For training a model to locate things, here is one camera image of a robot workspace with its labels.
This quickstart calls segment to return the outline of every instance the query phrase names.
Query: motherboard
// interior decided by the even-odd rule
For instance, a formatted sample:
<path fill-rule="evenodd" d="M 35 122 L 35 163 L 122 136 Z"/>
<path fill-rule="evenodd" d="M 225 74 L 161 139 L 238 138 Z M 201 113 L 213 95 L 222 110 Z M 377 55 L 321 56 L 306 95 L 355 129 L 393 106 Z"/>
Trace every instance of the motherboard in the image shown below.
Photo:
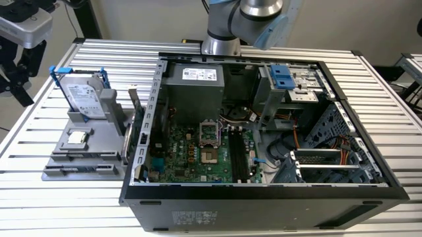
<path fill-rule="evenodd" d="M 166 155 L 153 158 L 149 179 L 161 183 L 261 183 L 256 154 L 250 130 L 224 129 L 213 122 L 200 126 L 176 124 Z"/>

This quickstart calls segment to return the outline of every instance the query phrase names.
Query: power supply label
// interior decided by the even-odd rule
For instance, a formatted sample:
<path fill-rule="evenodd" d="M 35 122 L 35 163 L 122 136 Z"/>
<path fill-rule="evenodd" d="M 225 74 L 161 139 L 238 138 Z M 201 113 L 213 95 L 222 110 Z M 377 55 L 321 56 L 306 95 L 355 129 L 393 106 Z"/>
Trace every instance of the power supply label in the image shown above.
<path fill-rule="evenodd" d="M 173 211 L 176 225 L 216 225 L 217 211 Z"/>
<path fill-rule="evenodd" d="M 78 107 L 75 110 L 83 113 L 89 118 L 103 118 L 106 114 L 95 89 L 90 85 L 81 84 L 69 84 L 67 88 Z"/>
<path fill-rule="evenodd" d="M 186 68 L 184 80 L 217 80 L 217 69 Z"/>

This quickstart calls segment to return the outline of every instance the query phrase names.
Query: slotted metal table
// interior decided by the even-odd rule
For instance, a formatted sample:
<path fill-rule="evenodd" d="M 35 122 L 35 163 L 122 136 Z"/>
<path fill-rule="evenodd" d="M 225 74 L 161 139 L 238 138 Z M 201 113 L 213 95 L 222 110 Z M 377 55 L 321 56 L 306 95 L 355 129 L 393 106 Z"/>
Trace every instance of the slotted metal table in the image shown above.
<path fill-rule="evenodd" d="M 91 40 L 74 43 L 59 66 L 106 67 L 118 102 L 131 107 L 129 85 L 146 103 L 158 52 L 200 53 L 200 44 Z M 350 51 L 249 46 L 244 56 L 325 61 L 379 149 L 411 196 L 407 204 L 346 231 L 145 233 L 121 207 L 122 181 L 42 181 L 67 123 L 67 102 L 49 79 L 0 145 L 0 236 L 422 236 L 422 122 L 371 66 Z"/>

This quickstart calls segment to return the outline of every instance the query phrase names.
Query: ram slot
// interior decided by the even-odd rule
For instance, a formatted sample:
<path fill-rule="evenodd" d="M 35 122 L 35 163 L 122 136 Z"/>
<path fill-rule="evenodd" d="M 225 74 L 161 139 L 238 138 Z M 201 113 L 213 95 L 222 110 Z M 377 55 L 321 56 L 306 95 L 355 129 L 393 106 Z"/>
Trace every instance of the ram slot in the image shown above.
<path fill-rule="evenodd" d="M 229 131 L 229 149 L 233 170 L 233 182 L 246 183 L 249 180 L 249 167 L 242 131 Z"/>

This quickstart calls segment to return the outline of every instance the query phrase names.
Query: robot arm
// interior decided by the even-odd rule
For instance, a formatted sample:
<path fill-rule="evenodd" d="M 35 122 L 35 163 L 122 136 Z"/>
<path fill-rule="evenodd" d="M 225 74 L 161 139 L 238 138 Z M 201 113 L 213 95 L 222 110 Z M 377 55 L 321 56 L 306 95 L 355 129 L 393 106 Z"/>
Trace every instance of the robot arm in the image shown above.
<path fill-rule="evenodd" d="M 81 8 L 87 0 L 62 2 Z M 7 77 L 0 75 L 0 97 L 15 96 L 25 107 L 34 104 L 26 89 L 31 86 L 29 78 L 39 73 L 55 9 L 57 0 L 0 0 L 0 68 Z M 19 45 L 25 50 L 15 65 Z"/>
<path fill-rule="evenodd" d="M 241 41 L 268 50 L 282 36 L 282 0 L 210 0 L 209 36 L 202 53 L 241 55 Z"/>

